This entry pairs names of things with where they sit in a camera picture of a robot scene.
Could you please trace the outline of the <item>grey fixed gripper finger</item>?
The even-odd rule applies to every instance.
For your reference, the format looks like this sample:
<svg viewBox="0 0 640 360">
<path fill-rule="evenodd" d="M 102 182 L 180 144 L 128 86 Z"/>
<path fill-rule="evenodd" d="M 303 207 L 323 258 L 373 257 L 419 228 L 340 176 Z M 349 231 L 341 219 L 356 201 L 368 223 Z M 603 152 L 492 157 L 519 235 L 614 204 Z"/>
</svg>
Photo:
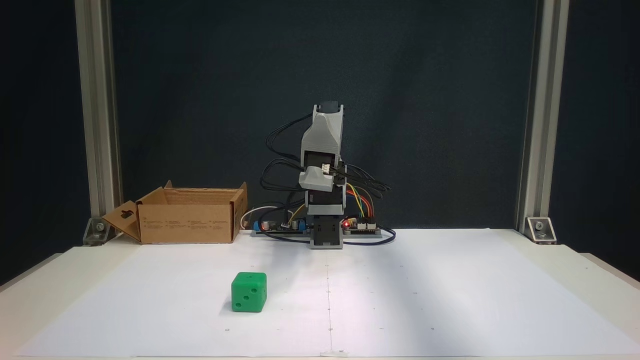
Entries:
<svg viewBox="0 0 640 360">
<path fill-rule="evenodd" d="M 331 175 L 300 175 L 298 183 L 307 191 L 333 191 L 334 176 Z"/>
</svg>

